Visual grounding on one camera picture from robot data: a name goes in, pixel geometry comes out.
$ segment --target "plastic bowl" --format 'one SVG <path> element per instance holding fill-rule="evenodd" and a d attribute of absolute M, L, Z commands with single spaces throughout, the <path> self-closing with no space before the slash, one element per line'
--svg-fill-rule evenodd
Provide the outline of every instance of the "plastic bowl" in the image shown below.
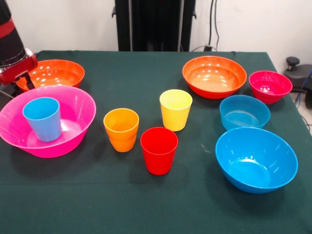
<path fill-rule="evenodd" d="M 228 58 L 202 56 L 188 61 L 182 73 L 189 87 L 209 99 L 225 98 L 246 82 L 244 68 Z"/>
<path fill-rule="evenodd" d="M 61 136 L 50 142 L 39 140 L 23 116 L 24 106 L 41 97 L 54 98 L 60 105 Z M 0 137 L 7 143 L 38 157 L 58 157 L 75 149 L 96 114 L 96 104 L 85 91 L 71 86 L 45 86 L 11 100 L 0 112 Z"/>
<path fill-rule="evenodd" d="M 266 104 L 246 95 L 224 99 L 220 104 L 220 114 L 226 130 L 239 127 L 263 128 L 271 116 Z"/>
<path fill-rule="evenodd" d="M 298 161 L 290 145 L 259 128 L 235 128 L 223 134 L 215 147 L 224 176 L 238 189 L 263 194 L 288 184 Z"/>
<path fill-rule="evenodd" d="M 281 100 L 293 89 L 291 81 L 286 76 L 272 71 L 252 73 L 249 84 L 253 95 L 265 104 Z"/>
<path fill-rule="evenodd" d="M 47 85 L 69 85 L 79 87 L 84 77 L 84 69 L 78 63 L 68 60 L 43 60 L 29 73 L 35 88 Z M 25 78 L 16 82 L 24 92 L 28 91 Z"/>

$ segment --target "orange cup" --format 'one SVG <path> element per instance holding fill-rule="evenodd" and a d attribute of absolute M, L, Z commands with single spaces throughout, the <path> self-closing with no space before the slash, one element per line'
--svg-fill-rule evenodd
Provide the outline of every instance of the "orange cup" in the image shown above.
<path fill-rule="evenodd" d="M 127 108 L 108 112 L 103 120 L 106 133 L 113 148 L 118 152 L 130 151 L 137 138 L 139 117 Z"/>

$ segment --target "pink bowl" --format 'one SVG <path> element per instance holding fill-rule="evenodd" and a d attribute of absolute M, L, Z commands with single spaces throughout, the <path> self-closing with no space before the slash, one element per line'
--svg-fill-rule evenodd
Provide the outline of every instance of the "pink bowl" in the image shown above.
<path fill-rule="evenodd" d="M 23 107 L 31 100 L 51 97 L 59 101 L 61 136 L 51 142 L 40 141 L 23 116 Z M 71 86 L 44 86 L 11 100 L 0 112 L 0 137 L 32 155 L 58 157 L 75 149 L 96 114 L 96 104 L 85 91 Z"/>
<path fill-rule="evenodd" d="M 291 81 L 277 72 L 258 71 L 249 77 L 253 95 L 265 104 L 273 104 L 281 100 L 292 89 Z"/>

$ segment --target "cable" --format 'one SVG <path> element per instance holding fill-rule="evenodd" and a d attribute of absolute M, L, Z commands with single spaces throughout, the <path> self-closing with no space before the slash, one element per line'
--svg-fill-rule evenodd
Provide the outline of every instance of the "cable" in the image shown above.
<path fill-rule="evenodd" d="M 301 117 L 302 117 L 302 119 L 304 120 L 304 122 L 305 122 L 306 126 L 308 127 L 308 130 L 310 131 L 310 130 L 311 130 L 311 128 L 310 128 L 310 124 L 308 124 L 308 122 L 307 122 L 306 118 L 304 118 L 303 116 L 301 116 Z"/>
<path fill-rule="evenodd" d="M 311 76 L 312 76 L 312 71 L 310 72 L 309 76 L 306 78 L 306 80 L 302 84 L 302 86 L 301 86 L 301 88 L 299 90 L 299 94 L 298 94 L 298 96 L 296 97 L 296 99 L 294 101 L 294 104 L 296 105 L 297 108 L 299 108 L 299 106 L 300 106 L 302 90 L 306 86 L 306 84 L 309 82 Z"/>
<path fill-rule="evenodd" d="M 219 33 L 218 33 L 218 29 L 217 29 L 217 26 L 216 26 L 216 3 L 218 2 L 218 0 L 215 0 L 214 2 L 214 28 L 215 28 L 215 32 L 216 32 L 216 35 L 217 35 L 217 40 L 216 40 L 216 50 L 218 50 L 218 44 L 219 44 L 219 39 L 220 39 L 220 36 L 219 36 Z"/>
<path fill-rule="evenodd" d="M 201 46 L 199 46 L 199 47 L 196 47 L 194 50 L 192 50 L 192 52 L 194 52 L 195 50 L 197 50 L 197 49 L 199 49 L 199 48 L 201 48 L 201 47 L 205 47 L 205 46 L 210 46 L 211 48 L 214 48 L 213 46 L 211 46 L 211 45 L 201 45 Z"/>
<path fill-rule="evenodd" d="M 211 6 L 210 6 L 210 28 L 209 28 L 209 42 L 208 45 L 211 43 L 211 35 L 212 35 L 212 25 L 213 25 L 213 7 L 214 7 L 214 0 L 211 0 Z"/>
<path fill-rule="evenodd" d="M 6 95 L 7 97 L 9 97 L 9 98 L 11 98 L 11 99 L 14 98 L 13 96 L 7 94 L 6 92 L 4 92 L 4 91 L 2 91 L 2 90 L 0 90 L 0 93 L 2 93 L 3 95 Z"/>

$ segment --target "dark green cloth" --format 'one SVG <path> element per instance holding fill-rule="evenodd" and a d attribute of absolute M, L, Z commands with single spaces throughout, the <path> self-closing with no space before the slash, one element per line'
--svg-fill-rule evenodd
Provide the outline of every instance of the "dark green cloth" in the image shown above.
<path fill-rule="evenodd" d="M 82 143 L 54 159 L 32 156 L 0 141 L 0 233 L 27 234 L 235 234 L 312 233 L 312 139 L 290 96 L 270 105 L 265 129 L 285 139 L 299 161 L 284 188 L 251 195 L 222 175 L 215 144 L 222 133 L 220 100 L 192 92 L 181 69 L 191 58 L 218 55 L 239 62 L 250 75 L 274 70 L 266 53 L 142 53 L 42 51 L 43 59 L 81 64 L 81 89 L 91 94 L 97 114 Z M 183 89 L 193 97 L 171 171 L 145 169 L 139 139 L 162 126 L 159 95 Z M 237 94 L 252 95 L 248 82 Z M 136 144 L 117 153 L 102 120 L 119 107 L 140 116 Z"/>

